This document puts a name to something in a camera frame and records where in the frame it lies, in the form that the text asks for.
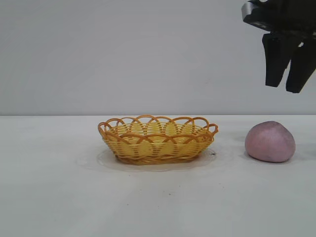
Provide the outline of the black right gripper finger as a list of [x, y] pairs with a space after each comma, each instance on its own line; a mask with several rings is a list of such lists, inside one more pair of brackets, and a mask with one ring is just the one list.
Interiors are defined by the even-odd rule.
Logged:
[[262, 37], [266, 59], [266, 86], [279, 86], [291, 58], [291, 37], [268, 33]]
[[310, 76], [316, 70], [316, 41], [306, 40], [299, 46], [292, 58], [286, 81], [286, 91], [300, 93]]

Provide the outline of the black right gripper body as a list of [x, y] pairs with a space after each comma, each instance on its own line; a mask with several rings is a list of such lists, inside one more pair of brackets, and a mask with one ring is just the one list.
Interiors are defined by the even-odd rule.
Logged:
[[241, 8], [244, 23], [268, 32], [316, 38], [315, 0], [249, 0]]

